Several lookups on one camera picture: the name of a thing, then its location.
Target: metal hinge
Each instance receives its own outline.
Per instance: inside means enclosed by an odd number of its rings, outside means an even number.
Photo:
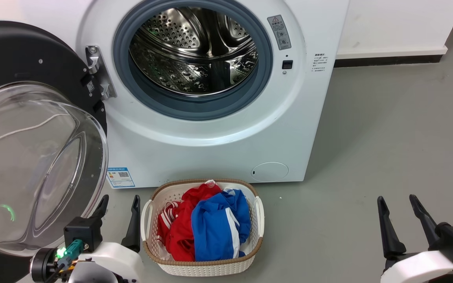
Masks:
[[[117,97],[111,77],[109,77],[108,70],[104,65],[104,59],[102,57],[101,50],[98,46],[89,45],[85,48],[88,61],[88,72],[96,74],[96,78],[101,86],[102,100],[106,100],[110,97]]]

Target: white cord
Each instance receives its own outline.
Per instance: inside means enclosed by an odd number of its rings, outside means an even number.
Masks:
[[[46,123],[48,123],[50,120],[52,120],[53,118],[55,118],[57,116],[70,116],[70,115],[68,115],[68,114],[55,114],[54,116],[48,118],[47,120],[44,120],[43,122],[41,122],[40,124],[37,124],[36,126],[28,127],[28,128],[25,128],[25,129],[19,129],[19,130],[15,130],[15,131],[11,131],[9,133],[6,133],[6,134],[0,136],[0,140],[2,138],[6,138],[7,136],[11,136],[12,134],[16,134],[16,133],[21,132],[21,131],[27,131],[27,130],[32,130],[32,129],[36,129],[38,127],[41,127],[41,126],[45,125]]]

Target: woven basket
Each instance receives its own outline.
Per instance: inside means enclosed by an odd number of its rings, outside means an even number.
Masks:
[[[141,215],[142,245],[146,254],[167,273],[176,276],[223,276],[237,274],[248,269],[260,249],[265,228],[263,204],[257,192],[250,184],[233,179],[215,179],[221,189],[239,189],[246,196],[249,204],[251,231],[248,240],[242,245],[246,256],[216,261],[172,261],[158,257],[157,219],[167,201],[181,200],[181,196],[190,188],[203,184],[207,179],[191,179],[170,182],[160,186],[144,205]]]

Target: teal connector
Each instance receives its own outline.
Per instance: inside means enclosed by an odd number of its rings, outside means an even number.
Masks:
[[[57,262],[57,266],[64,264],[62,270],[68,269],[73,260],[76,260],[79,255],[83,252],[83,241],[82,240],[74,240],[70,246],[64,252],[64,256]]]

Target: washing machine door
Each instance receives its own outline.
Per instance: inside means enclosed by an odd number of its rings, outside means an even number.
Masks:
[[[0,22],[0,253],[60,244],[64,226],[93,211],[107,164],[88,67],[52,34]]]

